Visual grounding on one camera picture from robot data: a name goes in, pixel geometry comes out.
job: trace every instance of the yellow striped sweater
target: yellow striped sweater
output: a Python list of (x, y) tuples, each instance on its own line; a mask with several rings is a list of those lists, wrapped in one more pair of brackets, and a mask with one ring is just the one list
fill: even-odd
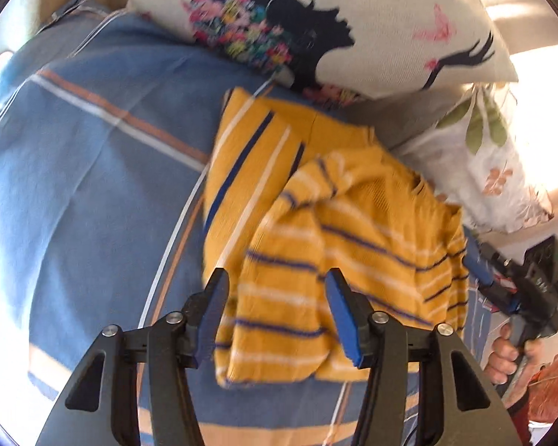
[(366, 127), (234, 89), (204, 228), (203, 279), (216, 267), (230, 276), (215, 347), (220, 385), (367, 378), (337, 337), (324, 291), (332, 267), (404, 324), (464, 324), (461, 212)]

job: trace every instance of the striped bedsheet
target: striped bedsheet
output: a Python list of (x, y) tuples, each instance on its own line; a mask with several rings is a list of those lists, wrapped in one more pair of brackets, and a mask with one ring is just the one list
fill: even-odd
[[(34, 444), (103, 326), (148, 326), (201, 288), (203, 182), (222, 97), (263, 81), (93, 0), (57, 12), (1, 74), (0, 422), (21, 446)], [(490, 313), (475, 287), (469, 299), (464, 339), (480, 359)], [(365, 389), (310, 378), (224, 390), (213, 362), (189, 371), (189, 384), (208, 446), (346, 445)], [(417, 375), (408, 392), (407, 432)]]

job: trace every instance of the pillowcase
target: pillowcase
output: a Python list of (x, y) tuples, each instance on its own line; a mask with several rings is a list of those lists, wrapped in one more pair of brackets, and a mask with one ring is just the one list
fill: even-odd
[(525, 174), (515, 144), (515, 109), (508, 85), (474, 85), (430, 129), (391, 152), (423, 174), (437, 198), (462, 205), (472, 229), (513, 232), (548, 221), (548, 193)]
[(128, 7), (317, 101), (517, 79), (480, 0), (129, 0)]

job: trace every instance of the dark red sleeve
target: dark red sleeve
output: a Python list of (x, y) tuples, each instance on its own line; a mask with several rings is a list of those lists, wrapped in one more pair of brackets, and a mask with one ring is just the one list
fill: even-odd
[(508, 409), (510, 418), (515, 424), (516, 432), (523, 446), (531, 446), (531, 432), (529, 431), (529, 392)]

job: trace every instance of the pillow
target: pillow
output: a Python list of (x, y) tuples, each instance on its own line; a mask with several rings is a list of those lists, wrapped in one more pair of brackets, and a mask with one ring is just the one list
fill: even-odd
[(391, 152), (423, 174), (437, 198), (462, 205), (464, 224), (477, 231), (548, 221), (548, 193), (526, 175), (515, 144), (515, 109), (508, 85), (474, 85), (430, 129)]
[(480, 0), (129, 0), (128, 6), (320, 101), (517, 79)]

